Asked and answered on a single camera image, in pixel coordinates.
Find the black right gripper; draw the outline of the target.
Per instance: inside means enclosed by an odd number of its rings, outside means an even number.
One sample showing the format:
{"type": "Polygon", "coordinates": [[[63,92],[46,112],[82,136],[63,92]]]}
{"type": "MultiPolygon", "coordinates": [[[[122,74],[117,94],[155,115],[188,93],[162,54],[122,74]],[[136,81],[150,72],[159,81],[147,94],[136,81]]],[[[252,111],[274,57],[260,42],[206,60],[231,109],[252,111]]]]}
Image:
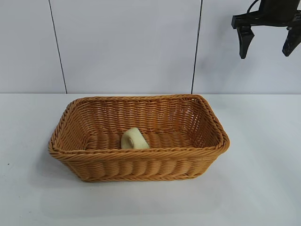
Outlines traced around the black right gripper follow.
{"type": "Polygon", "coordinates": [[[237,29],[239,55],[245,59],[254,33],[251,26],[287,27],[288,35],[282,48],[288,57],[301,42],[301,11],[298,10],[300,0],[255,0],[247,12],[232,17],[231,26],[237,29]],[[257,10],[253,6],[259,2],[257,10]]]}

